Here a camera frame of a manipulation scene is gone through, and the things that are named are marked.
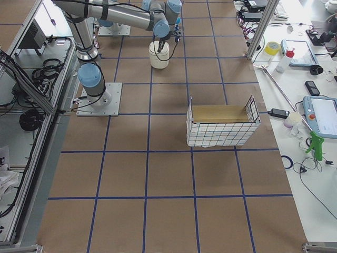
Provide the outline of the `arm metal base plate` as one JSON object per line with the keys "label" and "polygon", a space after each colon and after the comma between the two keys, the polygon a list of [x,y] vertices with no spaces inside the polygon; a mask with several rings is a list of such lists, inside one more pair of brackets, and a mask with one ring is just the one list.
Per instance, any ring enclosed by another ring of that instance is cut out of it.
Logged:
{"label": "arm metal base plate", "polygon": [[107,82],[105,85],[106,91],[97,102],[93,103],[97,98],[90,96],[79,101],[77,116],[118,116],[123,84]]}
{"label": "arm metal base plate", "polygon": [[127,25],[114,24],[110,27],[101,26],[98,30],[98,36],[116,37],[116,36],[129,36],[131,27]]}

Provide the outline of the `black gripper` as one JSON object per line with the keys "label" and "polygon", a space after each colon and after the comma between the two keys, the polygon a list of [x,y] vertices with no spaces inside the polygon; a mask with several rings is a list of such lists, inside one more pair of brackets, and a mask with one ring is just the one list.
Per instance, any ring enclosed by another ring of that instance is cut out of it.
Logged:
{"label": "black gripper", "polygon": [[165,46],[165,43],[166,43],[166,40],[161,38],[159,41],[158,41],[158,48],[157,48],[157,52],[161,52]]}

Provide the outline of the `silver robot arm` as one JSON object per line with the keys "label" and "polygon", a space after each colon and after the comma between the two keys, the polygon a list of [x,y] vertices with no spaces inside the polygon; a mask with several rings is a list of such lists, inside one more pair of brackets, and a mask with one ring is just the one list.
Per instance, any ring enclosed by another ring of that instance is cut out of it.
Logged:
{"label": "silver robot arm", "polygon": [[100,59],[96,34],[100,36],[129,35],[131,27],[153,33],[149,51],[157,62],[168,63],[172,57],[167,40],[181,37],[179,15],[181,1],[142,1],[141,6],[118,1],[54,1],[71,29],[80,62],[78,79],[86,92],[86,107],[91,113],[106,108],[112,92],[98,62]]}
{"label": "silver robot arm", "polygon": [[102,27],[106,27],[112,31],[118,31],[122,28],[122,24],[120,23],[116,23],[116,22],[111,22],[111,21],[107,21],[107,20],[100,20],[98,19],[98,23],[100,26]]}

